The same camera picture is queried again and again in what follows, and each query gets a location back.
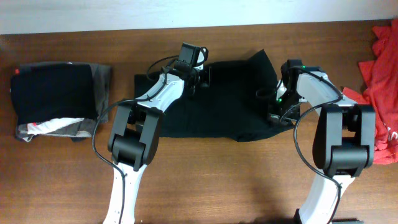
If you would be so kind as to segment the dark green shorts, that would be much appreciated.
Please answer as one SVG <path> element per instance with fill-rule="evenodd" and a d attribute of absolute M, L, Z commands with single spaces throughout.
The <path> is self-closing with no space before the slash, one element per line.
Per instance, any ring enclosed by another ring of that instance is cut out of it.
<path fill-rule="evenodd" d="M 229 138 L 249 142 L 293 128 L 269 119 L 269 101 L 277 74 L 264 50 L 247 60 L 205 65 L 210 86 L 198 87 L 174 101 L 164 114 L 160 135 L 168 138 Z"/>

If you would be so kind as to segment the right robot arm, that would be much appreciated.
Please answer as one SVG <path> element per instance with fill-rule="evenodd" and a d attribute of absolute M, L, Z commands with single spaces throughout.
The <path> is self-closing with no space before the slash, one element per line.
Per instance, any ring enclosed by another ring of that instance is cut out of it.
<path fill-rule="evenodd" d="M 303 163 L 315 173 L 294 223 L 336 223 L 334 219 L 346 189 L 374 160 L 376 113 L 371 105 L 345 96 L 320 67 L 299 59 L 281 66 L 282 78 L 269 102 L 269 119 L 294 126 L 294 144 Z M 298 128 L 311 112 L 318 114 L 312 146 L 313 164 L 303 156 Z"/>

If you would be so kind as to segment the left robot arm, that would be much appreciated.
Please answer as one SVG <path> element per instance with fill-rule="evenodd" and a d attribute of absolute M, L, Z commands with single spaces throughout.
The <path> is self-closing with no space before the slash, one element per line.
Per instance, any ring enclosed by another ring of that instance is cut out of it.
<path fill-rule="evenodd" d="M 206 47 L 182 44 L 179 55 L 161 68 L 150 89 L 115 105 L 108 142 L 114 177 L 105 223 L 135 222 L 140 182 L 156 154 L 164 113 L 185 90 L 209 86 L 210 74 L 203 69 L 207 58 Z"/>

